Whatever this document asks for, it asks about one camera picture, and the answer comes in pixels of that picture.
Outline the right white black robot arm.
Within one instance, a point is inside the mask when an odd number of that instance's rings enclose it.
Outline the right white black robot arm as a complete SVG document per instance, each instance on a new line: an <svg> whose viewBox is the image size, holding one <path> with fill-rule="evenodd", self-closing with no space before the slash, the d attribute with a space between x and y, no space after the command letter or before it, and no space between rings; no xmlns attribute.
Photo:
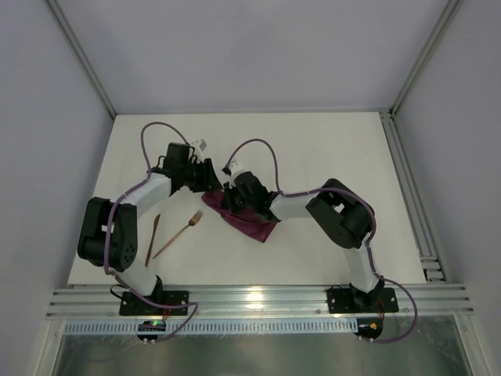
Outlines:
<svg viewBox="0 0 501 376"><path fill-rule="evenodd" d="M312 219L338 247L350 270L349 291L357 309L367 312L380 304L384 282L373 259L362 252L375 232L374 210L337 179L300 193L280 193L263 186L252 172L241 172L223 184L222 206L232 215L248 211L263 223Z"/></svg>

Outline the purple cloth napkin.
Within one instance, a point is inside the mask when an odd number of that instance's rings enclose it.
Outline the purple cloth napkin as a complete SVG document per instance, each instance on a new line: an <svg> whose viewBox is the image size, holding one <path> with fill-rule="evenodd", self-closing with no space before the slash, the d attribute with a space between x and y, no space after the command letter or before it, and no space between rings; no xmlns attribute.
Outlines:
<svg viewBox="0 0 501 376"><path fill-rule="evenodd" d="M223 206L223 198L224 193L222 191L206 192L201 196L201 200L209 208L217 212L231 227L254 240L265 243L277 223L264 222L249 209L233 214Z"/></svg>

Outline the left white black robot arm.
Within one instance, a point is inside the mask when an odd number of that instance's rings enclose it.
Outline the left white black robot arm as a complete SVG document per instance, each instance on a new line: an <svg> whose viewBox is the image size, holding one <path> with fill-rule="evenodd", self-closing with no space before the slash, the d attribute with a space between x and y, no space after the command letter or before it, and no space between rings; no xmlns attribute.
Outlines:
<svg viewBox="0 0 501 376"><path fill-rule="evenodd" d="M183 187L193 193L222 188L212 160L203 157L204 140L169 143L156 166L147 163L146 177L119 197L93 197L86 206L77 244L80 259L101 267L140 302L163 309L163 282L138 252L138 219Z"/></svg>

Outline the copper fork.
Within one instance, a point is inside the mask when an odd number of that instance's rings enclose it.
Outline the copper fork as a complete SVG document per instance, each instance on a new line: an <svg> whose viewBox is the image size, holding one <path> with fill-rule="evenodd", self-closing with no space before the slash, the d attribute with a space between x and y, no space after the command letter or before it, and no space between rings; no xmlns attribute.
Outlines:
<svg viewBox="0 0 501 376"><path fill-rule="evenodd" d="M204 213L201 210L198 210L188 221L188 224L181 228L154 256L153 259L158 257L162 252L164 252L168 247L170 247L188 228L195 226Z"/></svg>

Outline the copper knife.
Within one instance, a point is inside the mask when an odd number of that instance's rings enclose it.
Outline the copper knife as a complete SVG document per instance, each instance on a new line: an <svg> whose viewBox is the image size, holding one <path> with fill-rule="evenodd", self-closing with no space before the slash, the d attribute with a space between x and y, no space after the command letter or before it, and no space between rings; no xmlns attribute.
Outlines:
<svg viewBox="0 0 501 376"><path fill-rule="evenodd" d="M148 268L148 266L150 264L151 254L152 254L152 250L153 250L153 246L154 246L154 240L155 240L155 236L157 233L157 228L158 228L158 225L160 222L160 218L161 218L161 214L158 214L158 215L156 215L156 217L153 220L152 234L151 234L151 238L150 238L149 247L148 247L148 250L146 253L146 261L145 261L146 268Z"/></svg>

